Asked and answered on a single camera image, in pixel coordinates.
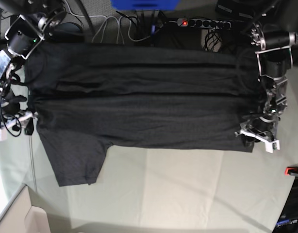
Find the black power strip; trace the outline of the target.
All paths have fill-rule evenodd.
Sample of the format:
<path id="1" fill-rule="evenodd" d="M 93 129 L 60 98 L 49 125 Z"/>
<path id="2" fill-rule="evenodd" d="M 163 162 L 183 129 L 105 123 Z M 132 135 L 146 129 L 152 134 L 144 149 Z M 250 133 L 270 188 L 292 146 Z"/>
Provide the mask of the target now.
<path id="1" fill-rule="evenodd" d="M 179 18 L 177 19 L 177 25 L 179 27 L 200 28 L 208 30 L 230 30 L 232 28 L 232 23 L 229 21 L 210 20 L 204 18 Z"/>

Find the right red black clamp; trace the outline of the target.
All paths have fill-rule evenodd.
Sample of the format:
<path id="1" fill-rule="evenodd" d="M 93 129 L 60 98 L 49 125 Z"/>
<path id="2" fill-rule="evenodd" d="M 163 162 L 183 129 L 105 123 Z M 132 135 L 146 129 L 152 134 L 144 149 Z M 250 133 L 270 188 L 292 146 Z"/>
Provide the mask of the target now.
<path id="1" fill-rule="evenodd" d="M 289 166 L 285 169 L 285 175 L 293 176 L 298 178 L 298 165 L 296 166 Z"/>

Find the light green table cloth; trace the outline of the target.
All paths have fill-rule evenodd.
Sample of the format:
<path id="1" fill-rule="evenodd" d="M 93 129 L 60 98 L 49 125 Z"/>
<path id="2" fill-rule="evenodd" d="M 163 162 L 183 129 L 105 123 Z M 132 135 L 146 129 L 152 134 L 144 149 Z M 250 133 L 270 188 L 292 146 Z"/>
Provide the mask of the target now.
<path id="1" fill-rule="evenodd" d="M 284 171 L 298 164 L 298 66 L 286 77 L 274 153 L 111 146 L 95 183 L 59 186 L 35 128 L 0 141 L 6 193 L 25 183 L 53 233 L 270 233 L 294 182 Z"/>

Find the blue box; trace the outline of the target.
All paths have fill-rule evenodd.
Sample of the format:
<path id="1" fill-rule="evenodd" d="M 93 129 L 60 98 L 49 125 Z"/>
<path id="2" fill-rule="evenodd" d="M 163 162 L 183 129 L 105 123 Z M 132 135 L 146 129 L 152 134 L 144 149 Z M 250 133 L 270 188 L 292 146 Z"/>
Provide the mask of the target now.
<path id="1" fill-rule="evenodd" d="M 175 10 L 179 0 L 111 0 L 118 10 Z"/>

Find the beige plastic bin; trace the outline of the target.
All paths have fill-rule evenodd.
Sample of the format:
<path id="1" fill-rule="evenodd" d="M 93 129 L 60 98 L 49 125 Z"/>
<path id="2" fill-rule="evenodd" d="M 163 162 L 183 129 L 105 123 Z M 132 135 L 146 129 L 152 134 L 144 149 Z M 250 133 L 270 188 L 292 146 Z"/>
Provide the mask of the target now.
<path id="1" fill-rule="evenodd" d="M 0 233 L 50 233 L 47 213 L 33 206 L 29 188 L 23 184 L 0 214 Z"/>

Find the black round stool seat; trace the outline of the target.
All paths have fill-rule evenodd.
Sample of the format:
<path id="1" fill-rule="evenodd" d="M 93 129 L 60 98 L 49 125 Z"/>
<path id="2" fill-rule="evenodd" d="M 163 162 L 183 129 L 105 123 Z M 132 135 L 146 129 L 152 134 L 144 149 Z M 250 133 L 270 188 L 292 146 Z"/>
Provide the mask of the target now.
<path id="1" fill-rule="evenodd" d="M 73 22 L 62 23 L 56 26 L 52 39 L 57 42 L 77 43 L 84 42 L 82 27 Z"/>

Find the dark grey t-shirt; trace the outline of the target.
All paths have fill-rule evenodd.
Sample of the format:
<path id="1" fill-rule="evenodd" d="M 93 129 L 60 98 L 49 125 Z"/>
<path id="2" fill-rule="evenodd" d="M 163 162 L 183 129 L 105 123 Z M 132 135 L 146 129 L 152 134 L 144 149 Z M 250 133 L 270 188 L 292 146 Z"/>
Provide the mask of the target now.
<path id="1" fill-rule="evenodd" d="M 95 183 L 111 146 L 253 150 L 235 135 L 261 109 L 252 55 L 44 43 L 24 72 L 59 186 Z"/>

